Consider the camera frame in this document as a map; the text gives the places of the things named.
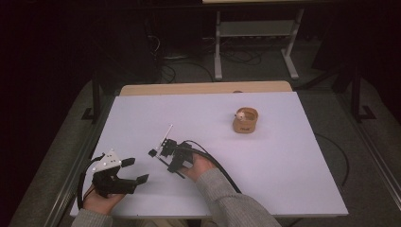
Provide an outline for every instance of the gray sweater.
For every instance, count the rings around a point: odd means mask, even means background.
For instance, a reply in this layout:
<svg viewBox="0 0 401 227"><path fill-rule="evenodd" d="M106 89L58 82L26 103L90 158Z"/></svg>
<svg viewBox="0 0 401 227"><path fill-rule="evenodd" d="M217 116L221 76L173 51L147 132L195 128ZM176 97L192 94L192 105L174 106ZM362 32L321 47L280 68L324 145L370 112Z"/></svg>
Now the gray sweater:
<svg viewBox="0 0 401 227"><path fill-rule="evenodd" d="M281 226L259 202L249 196L236 193L217 168L204 172L198 178L196 186L212 213L213 222L218 227ZM110 227L112 224L111 216L81 209L72 226Z"/></svg>

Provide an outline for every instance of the brown cup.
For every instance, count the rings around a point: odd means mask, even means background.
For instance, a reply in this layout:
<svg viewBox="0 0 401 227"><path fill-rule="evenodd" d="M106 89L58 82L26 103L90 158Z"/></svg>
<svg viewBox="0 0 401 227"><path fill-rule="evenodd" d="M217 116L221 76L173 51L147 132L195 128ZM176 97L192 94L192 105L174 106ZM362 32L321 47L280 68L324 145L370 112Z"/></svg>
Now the brown cup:
<svg viewBox="0 0 401 227"><path fill-rule="evenodd" d="M237 133L252 133L256 128L256 121L259 114L257 110L250 107L243 107L236 111L233 122L234 131Z"/></svg>

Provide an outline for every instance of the white tabletop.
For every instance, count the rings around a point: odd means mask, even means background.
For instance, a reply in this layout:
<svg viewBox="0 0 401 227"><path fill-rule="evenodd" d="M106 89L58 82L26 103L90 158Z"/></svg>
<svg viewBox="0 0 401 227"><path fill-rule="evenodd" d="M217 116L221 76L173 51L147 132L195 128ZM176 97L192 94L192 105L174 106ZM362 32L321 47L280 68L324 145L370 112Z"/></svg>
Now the white tabletop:
<svg viewBox="0 0 401 227"><path fill-rule="evenodd" d="M233 131L241 107L259 113L251 134ZM168 138L193 140L227 170L242 193L276 217L331 217L348 211L294 92L209 95L119 96L115 99L94 157L111 148L120 159L136 158L118 177L149 174L113 210L126 218L202 218L210 212L189 179L166 170L148 152ZM88 171L84 190L92 180ZM71 215L78 213L75 204Z"/></svg>

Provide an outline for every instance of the metal stand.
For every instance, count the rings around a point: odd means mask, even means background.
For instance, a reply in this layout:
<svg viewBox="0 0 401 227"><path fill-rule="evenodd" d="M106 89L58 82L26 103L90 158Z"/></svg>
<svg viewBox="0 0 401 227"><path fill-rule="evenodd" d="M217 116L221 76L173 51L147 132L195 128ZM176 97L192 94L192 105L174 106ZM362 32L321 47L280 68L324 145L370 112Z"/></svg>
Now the metal stand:
<svg viewBox="0 0 401 227"><path fill-rule="evenodd" d="M92 108L86 108L81 119L92 120L92 124L95 124L100 116L100 84L96 72L94 72L92 76L92 99L94 104L94 113L91 114Z"/></svg>
<svg viewBox="0 0 401 227"><path fill-rule="evenodd" d="M295 43L295 39L297 38L298 29L301 25L301 20L302 20L303 15L304 15L304 9L299 9L297 16L295 18L295 21L294 21L294 25L292 26L291 33L289 35L289 37L290 37L289 44L287 45L286 49L281 50L281 54L283 55L289 75L291 76L292 79L299 78L297 70L295 69L294 63L292 62L290 55L291 55L292 47L294 46L294 43Z"/></svg>

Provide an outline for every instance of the floor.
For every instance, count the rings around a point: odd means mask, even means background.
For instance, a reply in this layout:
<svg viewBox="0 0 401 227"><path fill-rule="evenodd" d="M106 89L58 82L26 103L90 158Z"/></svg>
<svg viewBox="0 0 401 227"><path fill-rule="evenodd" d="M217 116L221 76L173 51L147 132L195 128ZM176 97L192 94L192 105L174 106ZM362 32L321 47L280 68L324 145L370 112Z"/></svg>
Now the floor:
<svg viewBox="0 0 401 227"><path fill-rule="evenodd" d="M280 53L285 43L286 40L276 39L227 40L223 49L222 82L287 80L294 88L323 73L310 68L320 42L297 41L291 56L300 78L290 79ZM196 56L166 51L166 64L159 82L214 81L213 41L204 40L202 47L203 51ZM297 93L350 214L337 218L278 220L283 226L300 227L401 226L401 205L396 194L400 191L396 183L401 182L401 126L381 103L375 88L365 80L361 86L361 106L368 106L376 119L357 123L350 115L350 88L344 94L335 94L330 89L335 78ZM74 172L71 166L83 148L93 145L101 125L101 122L92 124L90 120L81 120L84 111L92 105L91 90L88 83L78 95L10 226L71 225L72 203L66 201L74 197L63 189L73 186L66 181ZM107 112L113 98L102 96L102 100L102 110ZM131 224L130 220L117 219L113 226Z"/></svg>

